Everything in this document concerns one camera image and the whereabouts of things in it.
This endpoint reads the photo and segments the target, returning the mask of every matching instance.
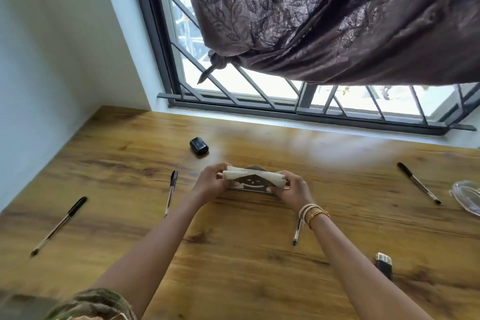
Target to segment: person's right hand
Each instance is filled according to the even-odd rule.
[[[315,204],[310,193],[308,185],[303,178],[289,171],[280,171],[279,174],[285,176],[290,183],[290,187],[268,187],[267,191],[278,196],[285,204],[287,204],[296,214],[307,204]]]

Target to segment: plastic container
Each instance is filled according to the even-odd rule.
[[[457,181],[450,190],[453,196],[463,208],[477,216],[480,216],[480,184],[474,181]]]

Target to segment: pen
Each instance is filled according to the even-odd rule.
[[[170,193],[168,194],[168,200],[166,201],[165,215],[164,218],[169,214],[170,204],[172,202],[173,190],[175,189],[175,184],[177,183],[178,171],[175,170],[170,176]]]
[[[69,220],[72,216],[75,215],[75,213],[78,211],[78,209],[80,209],[82,207],[83,204],[85,204],[87,202],[87,196],[83,196],[82,198],[80,198],[76,203],[75,205],[73,205],[71,207],[70,210],[68,210],[68,213],[67,213],[67,216],[65,216],[58,224],[55,228],[53,228],[53,230],[46,236],[46,238],[44,240],[42,240],[39,245],[36,246],[36,248],[32,251],[32,253],[30,253],[30,256],[31,257],[35,257],[39,251],[42,249],[42,247],[47,244],[47,242],[50,240],[50,238],[52,238],[55,233],[57,233]]]
[[[295,236],[293,237],[293,245],[296,246],[299,241],[300,228],[302,227],[302,220],[298,219],[297,230],[295,231]]]
[[[435,204],[440,205],[442,202],[435,196],[429,189],[427,189],[423,183],[421,183],[418,178],[416,178],[413,173],[407,168],[406,165],[404,165],[402,162],[399,162],[396,164],[400,169],[408,176],[410,180],[412,180],[419,188],[422,190],[424,193],[426,193],[428,196],[430,196]]]

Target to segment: forearm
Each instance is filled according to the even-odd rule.
[[[310,226],[362,320],[432,320],[389,281],[326,215],[314,217]]]
[[[140,319],[200,207],[201,199],[194,194],[184,198],[138,244],[112,264],[92,287],[120,293]]]

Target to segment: person's left hand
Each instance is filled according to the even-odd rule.
[[[215,199],[223,191],[234,187],[238,182],[232,180],[224,180],[220,173],[225,171],[229,166],[228,163],[216,163],[206,166],[195,183],[192,193],[197,196],[202,205]]]

